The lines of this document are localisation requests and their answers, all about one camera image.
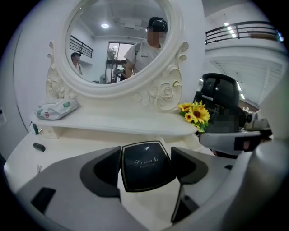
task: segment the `sunflower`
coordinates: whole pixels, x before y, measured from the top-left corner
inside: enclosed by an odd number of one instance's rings
[[[208,110],[206,110],[204,107],[191,107],[190,113],[193,116],[194,123],[204,123],[205,121],[209,121],[210,119],[210,114],[208,113]]]
[[[185,120],[191,123],[193,121],[193,115],[191,113],[186,113]]]
[[[177,107],[179,109],[181,109],[181,111],[189,111],[190,107],[192,106],[193,104],[192,103],[181,103],[179,104]]]
[[[199,132],[205,132],[203,129],[200,128],[199,125],[196,125],[196,124],[193,124],[193,125],[198,129]]]

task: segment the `oval mirror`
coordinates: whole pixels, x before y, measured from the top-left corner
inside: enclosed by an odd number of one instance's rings
[[[83,79],[112,84],[145,69],[161,52],[168,32],[154,0],[99,0],[72,23],[66,45],[71,68]]]

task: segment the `backpack strap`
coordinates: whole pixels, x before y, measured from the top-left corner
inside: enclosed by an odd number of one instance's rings
[[[137,53],[140,51],[140,46],[141,46],[141,42],[136,44],[136,46],[135,46],[135,56],[137,56]]]

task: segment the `black cap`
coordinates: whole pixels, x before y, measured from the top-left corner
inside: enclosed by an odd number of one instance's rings
[[[78,53],[78,52],[74,52],[74,53],[72,53],[72,54],[71,54],[71,56],[70,56],[70,57],[72,58],[72,57],[74,57],[74,56],[79,56],[79,57],[80,57],[80,56],[81,56],[81,54],[80,54],[80,53]]]
[[[149,20],[148,28],[153,28],[153,32],[168,32],[168,23],[161,17],[152,17]]]

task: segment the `black railing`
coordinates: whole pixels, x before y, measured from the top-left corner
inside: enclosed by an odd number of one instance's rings
[[[80,52],[89,58],[92,58],[93,49],[72,35],[70,37],[69,48],[76,52]]]
[[[206,32],[206,44],[235,38],[261,38],[274,41],[279,40],[278,32],[274,26],[270,22],[263,21],[233,23],[228,26],[219,27]]]

